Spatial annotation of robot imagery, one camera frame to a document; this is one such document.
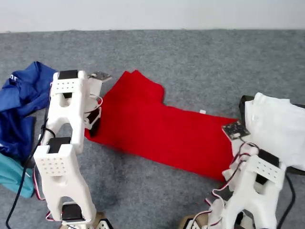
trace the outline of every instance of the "blue shirt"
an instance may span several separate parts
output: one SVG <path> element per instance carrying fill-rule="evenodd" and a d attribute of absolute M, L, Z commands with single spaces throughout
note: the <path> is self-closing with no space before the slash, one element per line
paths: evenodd
<path fill-rule="evenodd" d="M 49 103 L 56 71 L 40 62 L 15 71 L 0 90 L 0 153 L 24 162 L 33 143 L 34 117 L 27 115 Z"/>

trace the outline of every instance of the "red cloth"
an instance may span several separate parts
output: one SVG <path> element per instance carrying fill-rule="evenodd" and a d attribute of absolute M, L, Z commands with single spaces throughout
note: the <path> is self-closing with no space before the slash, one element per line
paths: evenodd
<path fill-rule="evenodd" d="M 184 111 L 163 104 L 164 88 L 139 71 L 124 72 L 104 96 L 94 142 L 176 168 L 223 180 L 232 161 L 221 126 L 235 119 Z"/>

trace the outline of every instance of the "white cloth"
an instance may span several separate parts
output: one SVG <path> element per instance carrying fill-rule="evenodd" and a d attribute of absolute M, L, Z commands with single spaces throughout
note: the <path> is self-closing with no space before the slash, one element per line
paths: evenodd
<path fill-rule="evenodd" d="M 245 103 L 246 127 L 252 141 L 286 166 L 305 170 L 305 109 L 257 93 Z"/>

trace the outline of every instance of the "gray carpet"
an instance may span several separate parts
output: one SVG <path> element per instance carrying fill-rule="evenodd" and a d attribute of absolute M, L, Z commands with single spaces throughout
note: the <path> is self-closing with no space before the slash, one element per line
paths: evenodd
<path fill-rule="evenodd" d="M 243 94 L 290 98 L 305 104 L 305 31 L 65 31 L 0 34 L 0 85 L 17 69 L 41 61 L 58 70 L 101 70 L 114 79 L 139 69 L 166 89 L 165 103 L 239 117 Z M 37 112 L 36 133 L 43 111 Z M 115 229 L 176 229 L 185 215 L 207 209 L 211 179 L 141 157 L 84 142 L 78 157 L 93 202 Z M 297 199 L 283 228 L 304 228 L 305 179 L 291 175 Z M 0 186 L 0 228 L 15 194 Z M 290 201 L 287 183 L 278 201 L 281 217 Z M 47 206 L 20 198 L 13 229 L 55 229 Z"/>

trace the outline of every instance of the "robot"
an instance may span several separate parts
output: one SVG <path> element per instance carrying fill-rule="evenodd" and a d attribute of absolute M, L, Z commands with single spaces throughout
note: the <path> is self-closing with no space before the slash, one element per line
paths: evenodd
<path fill-rule="evenodd" d="M 276 229 L 275 211 L 283 188 L 286 166 L 276 156 L 251 142 L 251 134 L 236 123 L 223 127 L 231 140 L 234 155 L 223 171 L 226 183 L 212 190 L 216 200 L 194 217 L 184 219 L 184 229 Z M 229 187 L 227 200 L 218 194 Z"/>
<path fill-rule="evenodd" d="M 41 175 L 42 191 L 52 215 L 72 229 L 94 229 L 97 214 L 86 181 L 82 177 L 77 154 L 83 150 L 84 131 L 90 134 L 98 128 L 101 118 L 102 83 L 108 75 L 84 71 L 55 73 L 50 90 L 50 106 L 45 124 L 45 135 L 34 153 Z M 70 123 L 71 137 L 56 137 L 61 126 Z M 73 201 L 63 202 L 63 197 Z M 107 219 L 97 219 L 99 229 L 111 229 Z"/>
<path fill-rule="evenodd" d="M 84 131 L 91 135 L 101 118 L 102 83 L 108 75 L 84 71 L 55 73 L 50 90 L 50 106 L 45 135 L 34 153 L 41 175 L 42 190 L 52 215 L 62 228 L 111 229 L 101 219 L 92 202 L 88 185 L 82 177 L 77 154 L 82 153 Z M 71 137 L 56 137 L 60 127 L 70 123 Z M 274 155 L 259 149 L 239 122 L 223 128 L 232 141 L 234 159 L 223 172 L 226 184 L 214 189 L 216 200 L 209 210 L 188 218 L 183 229 L 275 229 L 275 210 L 283 187 L 286 166 Z M 232 197 L 225 201 L 217 193 L 229 187 Z M 73 201 L 63 202 L 63 197 Z"/>

